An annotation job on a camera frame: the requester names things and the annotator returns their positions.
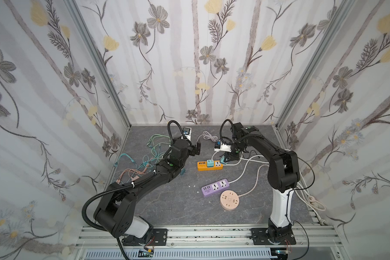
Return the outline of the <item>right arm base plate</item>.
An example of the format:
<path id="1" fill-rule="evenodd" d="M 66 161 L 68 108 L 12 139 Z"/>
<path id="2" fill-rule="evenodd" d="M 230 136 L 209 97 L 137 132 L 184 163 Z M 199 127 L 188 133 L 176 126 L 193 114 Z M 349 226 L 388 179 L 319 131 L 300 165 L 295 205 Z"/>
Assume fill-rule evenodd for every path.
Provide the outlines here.
<path id="1" fill-rule="evenodd" d="M 296 245 L 296 239 L 291 229 L 280 230 L 267 228 L 250 229 L 250 239 L 254 245 Z"/>

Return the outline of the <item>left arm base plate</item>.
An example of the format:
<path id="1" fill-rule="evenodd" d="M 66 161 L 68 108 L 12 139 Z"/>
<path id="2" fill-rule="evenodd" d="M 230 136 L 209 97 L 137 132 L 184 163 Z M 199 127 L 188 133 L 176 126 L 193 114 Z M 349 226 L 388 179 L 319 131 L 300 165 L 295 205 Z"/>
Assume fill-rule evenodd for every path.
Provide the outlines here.
<path id="1" fill-rule="evenodd" d="M 153 229 L 149 238 L 137 238 L 128 235 L 121 240 L 123 246 L 165 246 L 167 242 L 168 229 Z"/>

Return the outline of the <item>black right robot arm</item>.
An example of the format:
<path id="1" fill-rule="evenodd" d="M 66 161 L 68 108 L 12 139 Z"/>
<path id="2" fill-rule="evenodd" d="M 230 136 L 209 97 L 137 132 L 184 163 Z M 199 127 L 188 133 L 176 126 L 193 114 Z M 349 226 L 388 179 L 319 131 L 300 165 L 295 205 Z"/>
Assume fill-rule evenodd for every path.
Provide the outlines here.
<path id="1" fill-rule="evenodd" d="M 230 151 L 224 153 L 224 163 L 241 160 L 242 153 L 249 146 L 267 160 L 269 165 L 267 178 L 273 189 L 273 205 L 266 236 L 272 244 L 291 239 L 293 234 L 290 219 L 291 193 L 300 181 L 297 154 L 269 141 L 257 127 L 244 127 L 240 122 L 233 123 L 229 119 L 222 123 L 219 137 L 222 144 L 230 146 Z"/>

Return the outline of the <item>orange power strip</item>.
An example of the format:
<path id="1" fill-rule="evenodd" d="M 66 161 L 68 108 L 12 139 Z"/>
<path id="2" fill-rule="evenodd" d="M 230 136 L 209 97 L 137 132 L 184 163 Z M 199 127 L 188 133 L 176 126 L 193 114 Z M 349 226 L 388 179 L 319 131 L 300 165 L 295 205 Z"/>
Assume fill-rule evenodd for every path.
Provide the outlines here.
<path id="1" fill-rule="evenodd" d="M 207 161 L 199 161 L 197 163 L 198 171 L 214 171 L 214 170 L 222 170 L 223 164 L 219 160 L 207 160 Z"/>

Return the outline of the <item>pink round power strip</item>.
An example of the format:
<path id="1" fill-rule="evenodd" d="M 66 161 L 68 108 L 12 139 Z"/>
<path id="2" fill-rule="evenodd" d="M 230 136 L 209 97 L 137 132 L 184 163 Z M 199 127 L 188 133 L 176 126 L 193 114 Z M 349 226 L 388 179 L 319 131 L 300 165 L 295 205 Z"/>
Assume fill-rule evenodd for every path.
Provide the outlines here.
<path id="1" fill-rule="evenodd" d="M 239 206 L 239 196 L 232 190 L 225 190 L 220 195 L 220 204 L 226 211 L 233 211 Z"/>

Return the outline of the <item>purple power strip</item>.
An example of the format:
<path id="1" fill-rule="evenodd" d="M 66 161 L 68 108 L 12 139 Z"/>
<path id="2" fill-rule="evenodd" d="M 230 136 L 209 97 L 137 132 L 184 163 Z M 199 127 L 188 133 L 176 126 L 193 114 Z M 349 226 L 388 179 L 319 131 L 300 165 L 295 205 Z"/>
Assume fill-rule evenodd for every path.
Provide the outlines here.
<path id="1" fill-rule="evenodd" d="M 229 187 L 230 187 L 229 181 L 227 179 L 222 179 L 212 184 L 203 186 L 201 191 L 204 197 L 209 197 L 211 195 L 225 191 Z"/>

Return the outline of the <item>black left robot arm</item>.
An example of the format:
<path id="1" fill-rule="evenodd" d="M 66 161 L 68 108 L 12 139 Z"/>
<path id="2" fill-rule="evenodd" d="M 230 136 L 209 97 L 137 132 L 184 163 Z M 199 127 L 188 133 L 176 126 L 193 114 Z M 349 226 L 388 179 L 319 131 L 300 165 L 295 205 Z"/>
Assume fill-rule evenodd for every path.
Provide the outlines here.
<path id="1" fill-rule="evenodd" d="M 190 156 L 200 154 L 201 143 L 193 145 L 187 139 L 176 139 L 166 158 L 155 165 L 149 174 L 128 184 L 112 183 L 106 191 L 86 201 L 83 220 L 91 227 L 109 232 L 114 238 L 134 236 L 142 243 L 153 237 L 153 225 L 135 215 L 137 203 L 150 192 L 180 175 Z"/>

